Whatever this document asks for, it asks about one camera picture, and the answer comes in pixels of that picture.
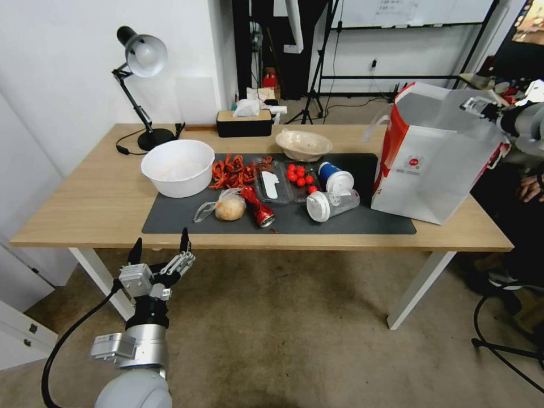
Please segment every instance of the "gray mat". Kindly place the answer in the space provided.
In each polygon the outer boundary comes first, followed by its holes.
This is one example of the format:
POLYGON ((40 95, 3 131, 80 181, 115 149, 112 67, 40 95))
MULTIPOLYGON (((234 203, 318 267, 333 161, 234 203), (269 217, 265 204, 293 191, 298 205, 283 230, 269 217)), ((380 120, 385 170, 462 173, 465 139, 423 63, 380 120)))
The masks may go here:
MULTIPOLYGON (((244 154, 244 163, 250 163, 263 154, 244 154)), ((285 160, 282 154, 273 155, 278 160, 285 160)), ((216 154, 217 160, 224 159, 224 154, 216 154)), ((194 213, 206 201, 216 201, 219 191, 206 189, 192 197, 169 198, 162 194, 151 208, 143 233, 181 233, 188 227, 191 233, 270 233, 274 228, 278 233, 297 234, 414 234, 415 227, 409 218, 386 214, 369 208, 372 197, 372 184, 377 158, 374 154, 329 154, 322 158, 342 170, 349 171, 355 179, 355 190, 361 196, 361 205, 356 209, 330 218, 325 223, 317 223, 306 212, 305 204, 287 205, 268 204, 276 213, 276 221, 269 228, 259 228, 253 214, 246 210, 237 221, 221 222, 214 214, 195 224, 194 213)))

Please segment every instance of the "table leg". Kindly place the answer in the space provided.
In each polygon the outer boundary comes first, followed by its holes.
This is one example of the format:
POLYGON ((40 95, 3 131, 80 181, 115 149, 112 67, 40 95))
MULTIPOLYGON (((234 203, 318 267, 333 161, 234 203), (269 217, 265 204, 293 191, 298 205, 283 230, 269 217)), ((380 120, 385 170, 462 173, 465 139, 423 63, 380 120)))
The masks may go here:
MULTIPOLYGON (((100 257, 96 254, 95 250, 92 248, 69 248, 69 250, 81 266, 83 266, 83 269, 85 269, 102 293, 108 295, 112 288, 113 276, 100 257)), ((122 291, 113 295, 110 302, 123 319, 128 320, 133 316, 134 306, 132 306, 129 298, 126 297, 122 291)))
POLYGON ((401 300, 393 308, 393 312, 387 317, 387 324, 391 330, 398 329, 455 254, 456 252, 431 253, 429 259, 423 265, 423 269, 414 278, 410 287, 402 295, 401 300))

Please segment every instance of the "red chili pepper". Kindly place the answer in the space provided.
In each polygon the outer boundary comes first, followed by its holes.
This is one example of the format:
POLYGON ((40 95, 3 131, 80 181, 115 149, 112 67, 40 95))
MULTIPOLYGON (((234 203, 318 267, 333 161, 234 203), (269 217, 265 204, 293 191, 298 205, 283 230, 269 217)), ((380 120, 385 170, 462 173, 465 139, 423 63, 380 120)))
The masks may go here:
POLYGON ((241 155, 236 155, 232 159, 231 156, 228 154, 224 161, 219 160, 212 165, 211 178, 215 183, 209 188, 219 190, 225 187, 245 187, 255 182, 255 164, 244 166, 244 158, 241 155))

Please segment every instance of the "beige bowl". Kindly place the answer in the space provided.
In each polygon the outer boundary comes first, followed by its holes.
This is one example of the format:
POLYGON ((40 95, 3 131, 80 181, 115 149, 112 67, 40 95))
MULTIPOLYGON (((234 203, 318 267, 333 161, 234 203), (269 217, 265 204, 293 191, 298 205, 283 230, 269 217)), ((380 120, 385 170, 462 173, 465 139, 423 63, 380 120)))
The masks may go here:
POLYGON ((301 162, 316 162, 333 149, 327 138, 300 130, 286 130, 276 136, 276 144, 286 156, 301 162))

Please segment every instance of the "white shopping bag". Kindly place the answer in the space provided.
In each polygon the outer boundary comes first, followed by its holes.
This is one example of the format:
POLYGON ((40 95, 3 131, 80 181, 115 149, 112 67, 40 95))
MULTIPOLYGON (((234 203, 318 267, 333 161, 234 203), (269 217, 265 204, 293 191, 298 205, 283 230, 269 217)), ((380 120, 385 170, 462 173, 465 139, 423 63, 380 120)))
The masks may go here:
POLYGON ((395 98, 371 207, 435 224, 455 212, 486 167, 508 152, 496 127, 460 109, 482 91, 412 83, 395 98))

